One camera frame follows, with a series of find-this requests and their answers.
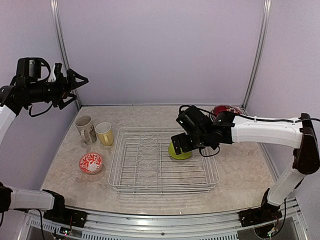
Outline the lime green bowl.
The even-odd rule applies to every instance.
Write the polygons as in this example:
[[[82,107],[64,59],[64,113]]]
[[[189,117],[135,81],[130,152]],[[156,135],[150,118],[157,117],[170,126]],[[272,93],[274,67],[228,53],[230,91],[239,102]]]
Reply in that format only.
[[[176,154],[173,143],[171,142],[168,147],[168,154],[175,160],[186,160],[192,156],[192,152],[182,152],[181,154]]]

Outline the tall white patterned mug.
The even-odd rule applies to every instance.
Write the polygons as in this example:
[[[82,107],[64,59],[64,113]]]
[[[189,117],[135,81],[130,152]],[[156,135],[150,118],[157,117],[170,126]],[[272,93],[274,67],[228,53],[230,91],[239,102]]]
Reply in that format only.
[[[89,115],[82,115],[75,121],[75,126],[80,134],[81,141],[92,145],[97,141],[93,120]]]

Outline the dark brown small dish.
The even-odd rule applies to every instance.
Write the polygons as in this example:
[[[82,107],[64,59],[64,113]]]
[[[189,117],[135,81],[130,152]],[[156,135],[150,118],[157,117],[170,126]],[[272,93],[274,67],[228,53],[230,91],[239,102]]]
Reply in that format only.
[[[214,117],[216,117],[220,112],[231,112],[235,114],[243,113],[238,107],[232,105],[217,105],[211,110]]]

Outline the pale yellow mug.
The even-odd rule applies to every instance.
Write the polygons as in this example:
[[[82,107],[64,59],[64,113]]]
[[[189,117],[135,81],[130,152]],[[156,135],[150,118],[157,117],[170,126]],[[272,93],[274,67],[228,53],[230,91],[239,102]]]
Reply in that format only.
[[[112,126],[108,122],[99,123],[95,127],[96,135],[103,146],[111,146],[114,142]]]

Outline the white red patterned bowl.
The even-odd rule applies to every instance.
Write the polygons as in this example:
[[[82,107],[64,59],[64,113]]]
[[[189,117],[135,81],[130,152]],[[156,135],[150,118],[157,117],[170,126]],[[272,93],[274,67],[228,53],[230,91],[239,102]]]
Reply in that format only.
[[[94,175],[103,167],[103,156],[97,152],[88,152],[80,158],[78,166],[83,173]]]

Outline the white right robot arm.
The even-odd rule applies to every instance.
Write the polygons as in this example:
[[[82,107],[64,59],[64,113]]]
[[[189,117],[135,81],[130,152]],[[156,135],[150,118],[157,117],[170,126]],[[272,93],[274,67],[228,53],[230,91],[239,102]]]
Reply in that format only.
[[[286,198],[303,179],[320,168],[318,140],[313,126],[315,118],[301,113],[293,118],[248,116],[230,111],[212,112],[195,105],[182,105],[176,122],[183,133],[171,137],[176,155],[206,147],[219,150],[221,144],[258,143],[286,146],[293,149],[293,162],[263,194],[259,207],[238,213],[242,227],[280,219]]]

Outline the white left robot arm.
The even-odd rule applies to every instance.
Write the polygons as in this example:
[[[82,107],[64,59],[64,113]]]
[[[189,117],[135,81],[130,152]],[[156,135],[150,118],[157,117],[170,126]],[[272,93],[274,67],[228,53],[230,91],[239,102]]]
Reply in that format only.
[[[77,99],[74,90],[88,83],[62,68],[41,57],[21,58],[10,84],[0,88],[0,211],[37,211],[43,220],[83,227],[85,211],[67,207],[61,194],[35,182],[55,153],[57,135],[47,112],[67,109]]]

